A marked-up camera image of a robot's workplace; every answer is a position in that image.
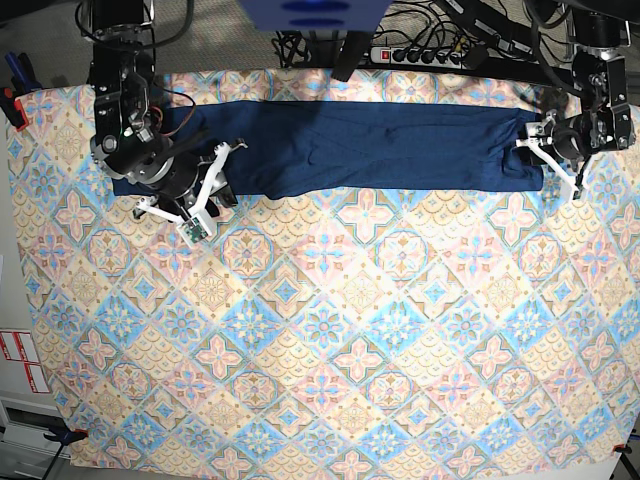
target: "floral tile pattern fabric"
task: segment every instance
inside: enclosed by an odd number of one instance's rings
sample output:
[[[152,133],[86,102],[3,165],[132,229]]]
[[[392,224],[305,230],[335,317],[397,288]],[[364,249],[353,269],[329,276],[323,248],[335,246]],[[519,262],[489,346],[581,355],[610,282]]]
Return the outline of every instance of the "floral tile pattern fabric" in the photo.
[[[532,109],[542,94],[403,72],[346,85],[322,70],[166,80],[199,103]],[[115,198],[91,162],[89,88],[23,104],[31,125],[7,128],[17,240],[54,399],[90,432],[75,465],[465,480],[600,462],[629,434],[640,146],[598,158],[588,195],[569,205],[554,175],[513,195],[243,197],[190,250],[170,225],[134,220],[134,200]]]

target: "navy blue cloth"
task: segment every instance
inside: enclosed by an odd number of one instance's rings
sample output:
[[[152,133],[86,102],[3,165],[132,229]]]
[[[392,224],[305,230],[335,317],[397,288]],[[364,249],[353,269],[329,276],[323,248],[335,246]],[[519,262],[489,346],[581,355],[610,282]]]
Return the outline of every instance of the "navy blue cloth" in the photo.
[[[172,110],[167,128],[188,111]],[[249,149],[224,168],[238,195],[278,199],[335,187],[538,191],[542,169],[515,148],[536,118],[464,105],[241,101],[199,106],[177,139],[203,126],[212,132],[209,148],[244,138]],[[118,183],[117,194],[143,193]]]

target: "table surface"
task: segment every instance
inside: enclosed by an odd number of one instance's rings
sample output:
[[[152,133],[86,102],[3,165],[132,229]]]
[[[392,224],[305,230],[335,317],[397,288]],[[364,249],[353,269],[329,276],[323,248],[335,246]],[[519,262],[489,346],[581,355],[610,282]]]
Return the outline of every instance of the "table surface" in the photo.
[[[322,70],[167,80],[200,104],[532,109],[549,93],[402,72],[360,71],[348,85]],[[89,88],[22,101],[31,125],[7,130],[14,219],[54,398],[90,433],[75,465],[466,479],[605,461],[629,434],[639,147],[599,157],[586,198],[564,206],[554,175],[511,195],[242,197],[191,251],[170,225],[134,221],[134,200],[116,199],[92,163]]]

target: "power strip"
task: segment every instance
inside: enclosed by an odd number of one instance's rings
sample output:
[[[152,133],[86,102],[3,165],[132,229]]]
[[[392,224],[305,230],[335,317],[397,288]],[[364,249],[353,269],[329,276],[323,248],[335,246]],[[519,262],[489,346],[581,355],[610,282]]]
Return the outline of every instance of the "power strip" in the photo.
[[[420,49],[418,48],[414,48],[409,52],[407,52],[406,48],[371,47],[371,50],[369,52],[369,59],[371,60],[372,63],[380,63],[384,65],[416,65],[416,66],[441,67],[441,68],[448,68],[453,70],[468,70],[462,64],[462,60],[460,59],[460,54],[457,52],[454,52],[451,54],[451,57],[457,58],[459,60],[457,63],[452,62],[451,58],[444,60],[443,58],[438,58],[437,55],[434,57],[434,59],[431,62],[425,62],[423,61],[425,59],[424,53],[429,52],[430,51],[429,49],[422,52],[423,54],[421,54],[420,58],[418,58],[415,62],[411,62],[407,59],[410,52],[417,53],[419,50]],[[400,56],[401,52],[404,53],[405,55],[402,60],[399,60],[398,57]]]

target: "patterned tablecloth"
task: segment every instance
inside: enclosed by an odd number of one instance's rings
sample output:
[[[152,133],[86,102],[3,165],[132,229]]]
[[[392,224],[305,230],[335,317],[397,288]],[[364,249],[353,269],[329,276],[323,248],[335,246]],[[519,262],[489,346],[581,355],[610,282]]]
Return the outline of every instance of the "patterned tablecloth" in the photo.
[[[169,81],[199,103],[532,108],[544,93],[389,72]],[[190,251],[171,226],[134,221],[91,162],[90,89],[23,103],[31,126],[7,129],[18,244],[55,400],[90,432],[75,465],[468,479],[599,462],[630,432],[640,147],[599,158],[585,201],[566,206],[553,175],[533,194],[244,197]]]

